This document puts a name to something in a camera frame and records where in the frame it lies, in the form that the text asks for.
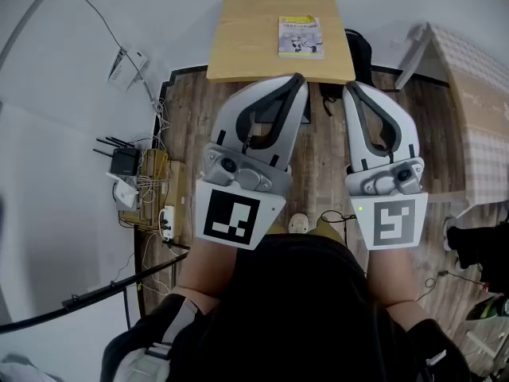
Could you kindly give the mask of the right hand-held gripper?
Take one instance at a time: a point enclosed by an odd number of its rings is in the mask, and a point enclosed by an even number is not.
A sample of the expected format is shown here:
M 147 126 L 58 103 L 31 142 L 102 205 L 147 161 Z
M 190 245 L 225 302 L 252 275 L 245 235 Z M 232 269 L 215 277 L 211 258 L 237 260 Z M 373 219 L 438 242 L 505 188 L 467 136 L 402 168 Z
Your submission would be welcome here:
M 344 183 L 367 249 L 417 247 L 428 193 L 421 185 L 425 164 L 418 157 L 414 120 L 386 93 L 361 82 L 345 84 L 343 101 L 351 167 L 357 172 Z M 384 145 L 371 141 L 365 107 L 382 121 Z

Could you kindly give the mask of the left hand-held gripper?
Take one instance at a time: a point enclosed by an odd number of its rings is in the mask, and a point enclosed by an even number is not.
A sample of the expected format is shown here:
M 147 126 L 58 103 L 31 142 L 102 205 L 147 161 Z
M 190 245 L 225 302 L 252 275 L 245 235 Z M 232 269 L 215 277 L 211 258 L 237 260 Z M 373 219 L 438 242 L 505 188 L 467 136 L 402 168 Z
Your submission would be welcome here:
M 212 132 L 221 146 L 205 146 L 196 180 L 196 237 L 256 249 L 293 184 L 288 165 L 308 95 L 303 75 L 294 73 L 249 84 L 223 104 Z M 251 116 L 270 110 L 276 115 L 269 132 L 252 134 Z

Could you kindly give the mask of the yellow covered booklet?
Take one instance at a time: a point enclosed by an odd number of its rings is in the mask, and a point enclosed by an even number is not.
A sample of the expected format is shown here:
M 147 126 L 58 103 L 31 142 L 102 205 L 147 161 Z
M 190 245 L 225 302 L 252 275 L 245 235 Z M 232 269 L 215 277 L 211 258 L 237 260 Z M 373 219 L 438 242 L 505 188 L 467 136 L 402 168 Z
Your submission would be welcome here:
M 324 59 L 319 18 L 281 16 L 278 22 L 278 56 L 299 59 Z

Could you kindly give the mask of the person's left forearm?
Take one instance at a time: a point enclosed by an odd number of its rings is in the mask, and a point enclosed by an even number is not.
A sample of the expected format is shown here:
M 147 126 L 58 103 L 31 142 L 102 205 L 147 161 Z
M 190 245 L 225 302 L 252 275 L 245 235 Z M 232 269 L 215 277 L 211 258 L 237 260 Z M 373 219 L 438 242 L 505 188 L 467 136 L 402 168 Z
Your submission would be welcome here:
M 195 238 L 171 293 L 186 297 L 202 314 L 208 314 L 228 289 L 237 252 L 235 247 Z

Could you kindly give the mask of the person's right forearm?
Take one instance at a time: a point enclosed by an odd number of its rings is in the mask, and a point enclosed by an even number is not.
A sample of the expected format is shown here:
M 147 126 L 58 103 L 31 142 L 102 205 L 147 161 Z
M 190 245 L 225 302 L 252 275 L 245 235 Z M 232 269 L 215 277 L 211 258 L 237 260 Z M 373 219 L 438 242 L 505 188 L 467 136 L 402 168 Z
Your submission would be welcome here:
M 398 322 L 408 322 L 408 328 L 429 317 L 417 303 L 418 284 L 409 249 L 370 251 L 367 282 L 375 299 Z

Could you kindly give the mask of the black backpack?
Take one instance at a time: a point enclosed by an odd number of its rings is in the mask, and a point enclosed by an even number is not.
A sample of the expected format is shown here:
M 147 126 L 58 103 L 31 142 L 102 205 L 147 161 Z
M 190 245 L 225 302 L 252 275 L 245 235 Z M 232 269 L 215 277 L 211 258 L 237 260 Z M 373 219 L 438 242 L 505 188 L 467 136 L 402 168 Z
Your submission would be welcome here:
M 371 75 L 371 58 L 372 48 L 364 36 L 353 30 L 345 30 L 348 47 L 352 56 L 352 63 L 355 71 L 355 81 L 367 84 L 374 87 Z M 326 84 L 320 83 L 320 94 L 322 96 L 322 103 L 324 110 L 328 117 L 332 117 L 328 105 L 335 103 L 338 99 L 342 98 L 344 85 L 343 84 Z

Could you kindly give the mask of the brown cardboard box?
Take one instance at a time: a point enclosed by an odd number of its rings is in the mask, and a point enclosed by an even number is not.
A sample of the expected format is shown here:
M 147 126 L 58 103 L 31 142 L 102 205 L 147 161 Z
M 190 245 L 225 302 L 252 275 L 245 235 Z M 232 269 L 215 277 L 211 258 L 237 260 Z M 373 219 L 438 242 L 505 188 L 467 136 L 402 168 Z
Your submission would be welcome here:
M 182 234 L 187 182 L 187 166 L 170 158 L 163 150 L 146 150 L 138 167 L 138 175 L 127 182 L 138 191 L 136 211 L 119 211 L 123 224 L 137 226 L 140 230 L 159 233 L 159 212 L 166 206 L 174 207 L 174 237 Z

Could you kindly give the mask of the table with checkered cloth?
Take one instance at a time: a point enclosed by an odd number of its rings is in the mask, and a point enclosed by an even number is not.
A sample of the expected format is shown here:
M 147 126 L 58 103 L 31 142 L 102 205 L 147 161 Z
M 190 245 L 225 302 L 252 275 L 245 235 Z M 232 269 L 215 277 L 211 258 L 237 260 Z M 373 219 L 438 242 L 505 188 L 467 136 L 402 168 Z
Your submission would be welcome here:
M 509 68 L 473 42 L 432 22 L 422 26 L 394 83 L 402 89 L 432 45 L 445 70 L 464 155 L 465 189 L 429 198 L 463 216 L 477 205 L 509 201 Z

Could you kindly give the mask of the person's beige shoe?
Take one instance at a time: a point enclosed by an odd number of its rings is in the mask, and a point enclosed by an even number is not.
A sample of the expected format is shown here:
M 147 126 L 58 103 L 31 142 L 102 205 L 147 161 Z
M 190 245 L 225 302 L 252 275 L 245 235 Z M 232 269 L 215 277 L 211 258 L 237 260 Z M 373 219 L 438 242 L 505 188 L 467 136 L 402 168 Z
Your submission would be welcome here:
M 309 231 L 309 218 L 304 213 L 295 213 L 288 223 L 288 233 L 305 234 Z

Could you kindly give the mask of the person's yellow trousers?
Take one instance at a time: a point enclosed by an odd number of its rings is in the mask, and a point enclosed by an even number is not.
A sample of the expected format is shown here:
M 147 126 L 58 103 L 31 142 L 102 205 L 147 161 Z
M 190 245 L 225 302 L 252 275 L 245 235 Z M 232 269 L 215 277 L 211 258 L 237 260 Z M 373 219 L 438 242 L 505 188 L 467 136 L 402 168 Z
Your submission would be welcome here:
M 334 240 L 343 246 L 346 246 L 346 243 L 341 234 L 338 233 L 338 231 L 335 230 L 335 228 L 322 217 L 317 220 L 316 227 L 307 232 L 307 235 L 323 236 L 330 240 Z

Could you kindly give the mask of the white power strip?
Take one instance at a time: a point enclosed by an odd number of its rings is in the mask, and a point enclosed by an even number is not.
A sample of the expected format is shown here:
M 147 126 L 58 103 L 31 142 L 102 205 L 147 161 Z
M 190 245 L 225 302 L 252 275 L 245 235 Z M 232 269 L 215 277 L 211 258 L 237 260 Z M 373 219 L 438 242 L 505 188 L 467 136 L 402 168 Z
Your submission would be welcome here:
M 174 237 L 174 207 L 172 205 L 166 205 L 158 216 L 158 228 L 160 236 L 163 240 L 169 241 Z

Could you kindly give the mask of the black router with antennas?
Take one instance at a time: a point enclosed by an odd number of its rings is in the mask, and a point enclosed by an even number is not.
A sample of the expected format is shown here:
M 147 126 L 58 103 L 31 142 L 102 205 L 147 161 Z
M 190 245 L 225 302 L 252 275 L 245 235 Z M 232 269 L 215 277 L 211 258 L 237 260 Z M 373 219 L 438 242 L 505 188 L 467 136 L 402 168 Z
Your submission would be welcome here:
M 110 173 L 114 175 L 133 177 L 138 172 L 141 151 L 129 142 L 124 142 L 115 137 L 97 138 L 97 142 L 111 146 L 111 153 L 94 149 L 97 154 L 108 157 L 111 160 Z

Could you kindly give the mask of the person's black shirt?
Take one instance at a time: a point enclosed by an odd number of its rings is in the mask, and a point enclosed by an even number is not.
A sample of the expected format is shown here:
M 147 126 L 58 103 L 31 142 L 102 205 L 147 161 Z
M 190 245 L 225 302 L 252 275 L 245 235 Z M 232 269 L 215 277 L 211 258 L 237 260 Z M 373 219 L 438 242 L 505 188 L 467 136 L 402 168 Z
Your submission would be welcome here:
M 375 299 L 346 246 L 269 234 L 238 249 L 214 310 L 170 292 L 114 338 L 100 382 L 472 382 L 434 319 L 407 325 Z

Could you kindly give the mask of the black metal pole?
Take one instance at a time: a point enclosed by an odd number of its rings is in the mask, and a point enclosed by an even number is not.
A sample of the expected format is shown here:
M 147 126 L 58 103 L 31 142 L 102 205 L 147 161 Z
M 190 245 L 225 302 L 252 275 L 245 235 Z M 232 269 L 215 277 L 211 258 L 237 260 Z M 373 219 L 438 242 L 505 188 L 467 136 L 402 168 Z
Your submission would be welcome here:
M 40 325 L 52 320 L 56 320 L 65 315 L 69 315 L 77 310 L 82 310 L 88 306 L 101 302 L 107 298 L 110 298 L 116 294 L 123 293 L 127 287 L 140 283 L 144 278 L 149 277 L 162 271 L 168 267 L 171 267 L 187 257 L 187 253 L 174 257 L 164 263 L 158 264 L 155 267 L 151 267 L 144 271 L 141 271 L 135 275 L 125 278 L 118 282 L 111 282 L 110 285 L 101 287 L 92 292 L 88 292 L 82 295 L 73 295 L 70 299 L 62 302 L 62 307 L 58 310 L 51 311 L 46 314 L 42 314 L 33 318 L 21 320 L 18 322 L 11 322 L 9 324 L 0 325 L 0 335 L 6 333 L 12 333 L 22 329 L 28 329 L 30 327 Z

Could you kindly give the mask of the white wall socket panel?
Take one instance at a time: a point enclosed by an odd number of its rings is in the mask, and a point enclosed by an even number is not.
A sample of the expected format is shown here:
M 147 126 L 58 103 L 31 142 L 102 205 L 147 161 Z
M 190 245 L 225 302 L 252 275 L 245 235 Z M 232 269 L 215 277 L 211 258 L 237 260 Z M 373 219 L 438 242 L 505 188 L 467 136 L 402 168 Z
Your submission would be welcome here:
M 120 48 L 107 76 L 107 81 L 118 90 L 126 92 L 132 83 L 142 77 L 142 70 L 148 57 L 136 48 Z

